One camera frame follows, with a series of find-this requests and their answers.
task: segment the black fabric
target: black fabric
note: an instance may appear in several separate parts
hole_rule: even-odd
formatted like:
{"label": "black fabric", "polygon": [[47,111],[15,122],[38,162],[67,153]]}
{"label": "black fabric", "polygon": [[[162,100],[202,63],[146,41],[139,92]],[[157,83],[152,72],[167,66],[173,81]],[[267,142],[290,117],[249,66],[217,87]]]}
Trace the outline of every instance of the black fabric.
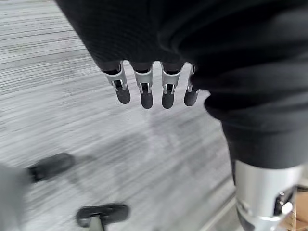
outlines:
{"label": "black fabric", "polygon": [[110,72],[114,72],[114,71],[116,73],[119,73],[121,71],[121,63],[120,63],[120,61],[102,62],[102,65],[101,65],[100,68],[105,73],[110,73]]}
{"label": "black fabric", "polygon": [[306,0],[58,0],[98,66],[184,60],[231,158],[267,168],[308,159]]}
{"label": "black fabric", "polygon": [[147,63],[136,63],[136,62],[129,62],[131,67],[134,69],[134,71],[137,71],[139,73],[147,73],[152,68],[153,62],[147,62]]}
{"label": "black fabric", "polygon": [[162,68],[166,73],[169,74],[175,74],[181,71],[181,69],[183,68],[185,62],[183,61],[179,61],[176,63],[166,63],[166,62],[162,62]]}

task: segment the black plastic foot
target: black plastic foot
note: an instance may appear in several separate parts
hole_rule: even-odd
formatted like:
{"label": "black plastic foot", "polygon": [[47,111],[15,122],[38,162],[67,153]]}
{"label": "black plastic foot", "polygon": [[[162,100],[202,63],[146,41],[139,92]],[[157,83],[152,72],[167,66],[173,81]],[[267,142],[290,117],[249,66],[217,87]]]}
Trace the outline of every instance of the black plastic foot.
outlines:
{"label": "black plastic foot", "polygon": [[80,227],[87,228],[93,216],[99,216],[102,226],[105,226],[126,220],[129,217],[129,207],[124,204],[83,207],[77,212],[76,221]]}
{"label": "black plastic foot", "polygon": [[67,153],[60,153],[44,159],[39,160],[36,164],[30,166],[28,169],[32,176],[34,183],[47,180],[55,177],[75,164],[74,156]]}

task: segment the gray carpet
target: gray carpet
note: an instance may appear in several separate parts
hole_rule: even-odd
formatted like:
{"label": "gray carpet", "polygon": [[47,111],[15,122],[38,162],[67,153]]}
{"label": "gray carpet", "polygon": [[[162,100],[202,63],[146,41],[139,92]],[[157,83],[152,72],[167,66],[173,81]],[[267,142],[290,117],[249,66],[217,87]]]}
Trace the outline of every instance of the gray carpet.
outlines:
{"label": "gray carpet", "polygon": [[122,105],[52,1],[0,1],[0,162],[26,167],[59,152],[76,156],[68,173],[31,186],[25,231],[77,231],[81,206],[125,202],[128,221],[110,231],[197,231],[233,193],[219,122],[183,103],[161,105],[154,64],[154,106],[141,107],[124,63],[131,102]]}

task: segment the black sleeve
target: black sleeve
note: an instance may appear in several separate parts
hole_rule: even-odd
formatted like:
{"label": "black sleeve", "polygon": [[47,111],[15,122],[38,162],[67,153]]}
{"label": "black sleeve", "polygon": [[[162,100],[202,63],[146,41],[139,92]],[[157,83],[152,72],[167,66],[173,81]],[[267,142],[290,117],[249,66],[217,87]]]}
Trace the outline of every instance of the black sleeve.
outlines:
{"label": "black sleeve", "polygon": [[308,160],[306,0],[151,0],[164,49],[197,66],[231,159],[286,168]]}

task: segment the black fingertip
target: black fingertip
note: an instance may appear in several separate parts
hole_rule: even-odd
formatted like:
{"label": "black fingertip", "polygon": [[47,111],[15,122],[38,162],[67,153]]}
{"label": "black fingertip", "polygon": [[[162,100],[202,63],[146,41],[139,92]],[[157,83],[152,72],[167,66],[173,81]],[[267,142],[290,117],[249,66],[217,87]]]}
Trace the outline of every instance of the black fingertip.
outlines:
{"label": "black fingertip", "polygon": [[119,101],[123,104],[127,104],[130,101],[130,93],[129,93],[129,89],[128,87],[126,87],[125,90],[122,89],[118,89],[118,91],[116,91],[116,95],[117,98],[119,99]]}
{"label": "black fingertip", "polygon": [[192,90],[191,92],[188,92],[188,90],[186,90],[184,97],[185,105],[188,107],[193,106],[197,101],[197,97],[198,97],[197,90]]}
{"label": "black fingertip", "polygon": [[162,105],[164,108],[169,109],[173,106],[174,94],[171,92],[167,92],[167,94],[163,93]]}
{"label": "black fingertip", "polygon": [[143,94],[140,94],[140,97],[141,97],[141,105],[145,109],[150,109],[153,106],[152,92],[151,93],[144,92]]}

